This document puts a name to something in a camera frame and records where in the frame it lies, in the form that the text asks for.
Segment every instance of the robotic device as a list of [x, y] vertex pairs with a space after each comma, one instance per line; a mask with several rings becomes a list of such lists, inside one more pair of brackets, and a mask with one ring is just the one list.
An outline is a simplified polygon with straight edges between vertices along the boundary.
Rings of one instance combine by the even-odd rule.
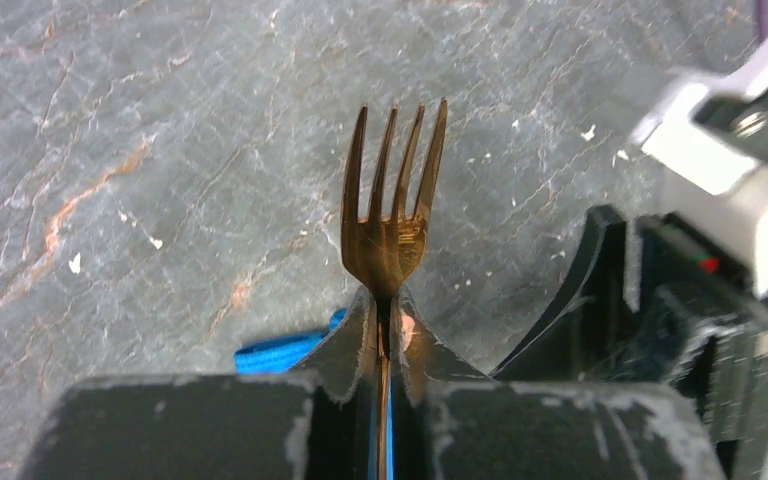
[[379, 478], [382, 311], [392, 478], [760, 478], [768, 38], [728, 76], [647, 75], [603, 105], [669, 169], [668, 213], [634, 224], [637, 312], [623, 298], [626, 221], [593, 207], [554, 301], [488, 375], [434, 335], [405, 287], [385, 305], [361, 287], [345, 320], [286, 374], [75, 386], [20, 478]]

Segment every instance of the gold fork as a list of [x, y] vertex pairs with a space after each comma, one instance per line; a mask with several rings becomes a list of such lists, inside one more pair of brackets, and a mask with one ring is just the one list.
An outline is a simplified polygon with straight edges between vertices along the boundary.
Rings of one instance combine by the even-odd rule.
[[440, 170], [443, 155], [443, 140], [448, 113], [446, 99], [441, 100], [437, 113], [437, 122], [428, 147], [428, 155], [422, 171], [422, 180], [417, 192], [414, 212], [405, 213], [408, 183], [419, 141], [419, 130], [425, 107], [420, 103], [416, 112], [413, 129], [408, 138], [405, 156], [399, 169], [396, 191], [393, 195], [393, 208], [389, 216], [381, 212], [384, 197], [384, 177], [387, 172], [387, 160], [390, 156], [390, 144], [396, 128], [398, 107], [390, 111], [390, 120], [381, 143], [378, 165], [372, 183], [369, 200], [369, 213], [366, 217], [358, 216], [360, 194], [360, 170], [363, 157], [363, 142], [366, 133], [367, 106], [360, 109], [349, 157], [346, 162], [346, 178], [343, 183], [343, 206], [340, 230], [340, 250], [343, 266], [356, 279], [363, 283], [375, 298], [378, 318], [378, 400], [377, 400], [377, 466], [378, 478], [386, 478], [387, 448], [387, 395], [390, 381], [390, 303], [399, 286], [419, 266], [425, 253], [428, 239], [428, 222], [431, 218], [431, 202]]

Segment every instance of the red component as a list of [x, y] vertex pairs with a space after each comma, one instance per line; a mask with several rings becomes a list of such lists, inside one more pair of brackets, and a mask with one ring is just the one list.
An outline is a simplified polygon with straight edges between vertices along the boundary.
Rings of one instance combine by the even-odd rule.
[[704, 260], [699, 260], [696, 264], [708, 273], [714, 273], [720, 269], [720, 259], [717, 257], [708, 257]]

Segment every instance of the gray marble countertop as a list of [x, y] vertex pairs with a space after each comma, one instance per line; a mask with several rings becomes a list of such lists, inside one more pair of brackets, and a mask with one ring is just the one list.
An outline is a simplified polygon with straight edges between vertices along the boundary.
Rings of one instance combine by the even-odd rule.
[[590, 118], [600, 92], [632, 64], [734, 67], [748, 11], [0, 0], [0, 479], [78, 379], [230, 372], [241, 345], [345, 305], [337, 218], [363, 101], [372, 152], [391, 103], [401, 149], [417, 102], [449, 100], [409, 284], [441, 336], [494, 366], [554, 295], [587, 207], [655, 207], [657, 166]]

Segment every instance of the blue strap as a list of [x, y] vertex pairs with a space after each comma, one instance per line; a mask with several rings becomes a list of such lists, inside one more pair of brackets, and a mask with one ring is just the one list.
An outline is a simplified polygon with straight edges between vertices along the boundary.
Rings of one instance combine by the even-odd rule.
[[[337, 325], [346, 317], [346, 309], [334, 312], [328, 322], [328, 332], [337, 328]], [[313, 350], [319, 342], [325, 338], [328, 332], [313, 332], [302, 335], [291, 335], [265, 342], [249, 345], [234, 353], [234, 363], [237, 365], [237, 373], [283, 373], [292, 368], [299, 360]], [[393, 480], [393, 412], [389, 406], [387, 409], [387, 479]]]

